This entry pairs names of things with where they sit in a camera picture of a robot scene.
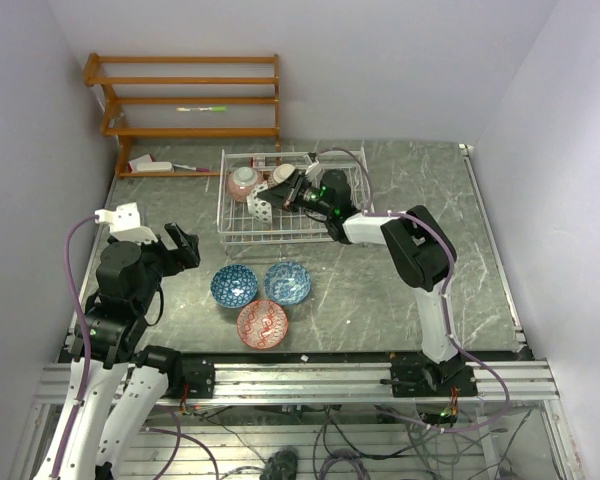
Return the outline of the brown lattice pattern bowl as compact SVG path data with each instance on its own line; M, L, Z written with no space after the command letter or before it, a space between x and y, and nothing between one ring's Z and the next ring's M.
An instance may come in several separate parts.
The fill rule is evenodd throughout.
M269 187L276 186L287 180L294 172L296 167L289 163L278 165L268 176L267 184Z

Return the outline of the red circle pattern bowl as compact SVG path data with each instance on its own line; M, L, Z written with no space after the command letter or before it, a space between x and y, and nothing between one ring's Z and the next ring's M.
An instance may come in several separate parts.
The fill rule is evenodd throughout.
M256 220L265 224L271 224L273 220L272 206L269 202L258 197L259 193L267 189L268 184L266 182L262 182L254 187L247 197L247 210Z

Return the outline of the pink floral pattern bowl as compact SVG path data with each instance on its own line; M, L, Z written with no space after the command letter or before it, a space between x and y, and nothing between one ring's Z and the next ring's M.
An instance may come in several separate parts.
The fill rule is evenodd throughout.
M262 181L263 177L256 169L248 166L239 167L228 177L227 192L234 201L245 203L250 193Z

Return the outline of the red swirl pattern bowl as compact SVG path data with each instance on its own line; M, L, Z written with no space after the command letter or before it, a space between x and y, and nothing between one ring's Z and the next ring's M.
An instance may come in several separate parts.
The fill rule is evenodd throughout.
M250 348L267 350L287 335L289 320L284 309L272 300L256 300L239 313L236 323L240 340Z

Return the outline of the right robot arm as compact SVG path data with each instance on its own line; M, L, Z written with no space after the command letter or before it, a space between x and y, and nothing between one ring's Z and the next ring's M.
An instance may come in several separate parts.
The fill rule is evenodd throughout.
M386 247L399 277L416 298L421 352L427 358L420 373L422 387L439 396L455 385L464 367L449 300L457 253L425 206L393 213L360 209L340 169L326 171L317 187L306 173L296 170L256 197L281 210L322 216L329 236L341 244Z

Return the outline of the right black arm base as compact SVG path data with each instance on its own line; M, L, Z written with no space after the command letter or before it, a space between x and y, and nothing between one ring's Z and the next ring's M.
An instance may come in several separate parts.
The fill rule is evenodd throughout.
M391 389L394 398L473 397L478 393L473 369L462 365L448 374L434 364L393 364L389 377L379 381Z

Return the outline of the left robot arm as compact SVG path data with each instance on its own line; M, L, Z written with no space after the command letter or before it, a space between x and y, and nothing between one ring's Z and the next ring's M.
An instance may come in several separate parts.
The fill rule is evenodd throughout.
M200 264L198 236L175 223L164 228L172 249L159 237L113 234L101 253L97 289L78 306L67 394L37 478L117 478L156 401L182 389L179 352L137 348L153 299L164 296L163 279Z

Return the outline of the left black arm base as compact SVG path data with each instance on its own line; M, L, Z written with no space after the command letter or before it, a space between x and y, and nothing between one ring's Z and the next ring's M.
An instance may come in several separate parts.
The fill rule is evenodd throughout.
M185 360L182 367L182 396L185 399L211 399L216 369L206 360Z

